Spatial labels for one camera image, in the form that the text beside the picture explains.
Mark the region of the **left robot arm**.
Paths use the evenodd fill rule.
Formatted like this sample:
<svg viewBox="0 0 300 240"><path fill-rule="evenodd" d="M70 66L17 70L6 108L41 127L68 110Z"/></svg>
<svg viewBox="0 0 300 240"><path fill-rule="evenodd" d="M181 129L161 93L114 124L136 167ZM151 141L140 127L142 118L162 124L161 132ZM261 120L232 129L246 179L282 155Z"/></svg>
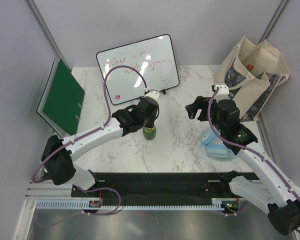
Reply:
<svg viewBox="0 0 300 240"><path fill-rule="evenodd" d="M56 186L71 184L89 197L96 196L100 191L97 178L92 171L75 165L75 161L104 143L152 127L159 111L158 100L156 92L149 92L138 104L114 112L105 123L64 138L51 136L41 161L52 182Z"/></svg>

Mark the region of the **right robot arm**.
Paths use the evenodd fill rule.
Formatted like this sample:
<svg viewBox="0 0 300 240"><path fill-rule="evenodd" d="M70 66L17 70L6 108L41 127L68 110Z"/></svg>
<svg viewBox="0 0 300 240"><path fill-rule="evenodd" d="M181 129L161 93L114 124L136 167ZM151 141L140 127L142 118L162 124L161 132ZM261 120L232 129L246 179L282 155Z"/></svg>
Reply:
<svg viewBox="0 0 300 240"><path fill-rule="evenodd" d="M185 106L188 117L209 122L212 132L238 158L244 161L263 183L259 187L241 173L230 171L222 176L219 191L225 197L243 197L262 210L271 225L282 235L299 232L300 187L296 186L265 153L258 138L239 120L234 101L216 101L198 96Z"/></svg>

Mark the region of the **cola glass bottle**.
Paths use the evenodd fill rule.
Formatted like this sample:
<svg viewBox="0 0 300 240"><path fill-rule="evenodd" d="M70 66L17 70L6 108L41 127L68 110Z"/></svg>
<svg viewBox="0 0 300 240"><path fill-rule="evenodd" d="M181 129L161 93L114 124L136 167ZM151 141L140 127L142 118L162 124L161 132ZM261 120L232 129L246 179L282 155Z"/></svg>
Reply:
<svg viewBox="0 0 300 240"><path fill-rule="evenodd" d="M252 64L248 64L248 65L246 66L246 69L247 69L249 72L251 72L251 71L254 69L254 66L253 66Z"/></svg>

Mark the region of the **green bottle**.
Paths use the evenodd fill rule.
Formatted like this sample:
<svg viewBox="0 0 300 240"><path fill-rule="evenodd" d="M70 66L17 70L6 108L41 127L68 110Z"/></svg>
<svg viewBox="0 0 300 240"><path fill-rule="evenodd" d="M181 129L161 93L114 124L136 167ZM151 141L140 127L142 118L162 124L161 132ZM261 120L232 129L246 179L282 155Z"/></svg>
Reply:
<svg viewBox="0 0 300 240"><path fill-rule="evenodd" d="M143 136L146 140L150 141L156 137L157 129L154 122L147 123L142 129Z"/></svg>

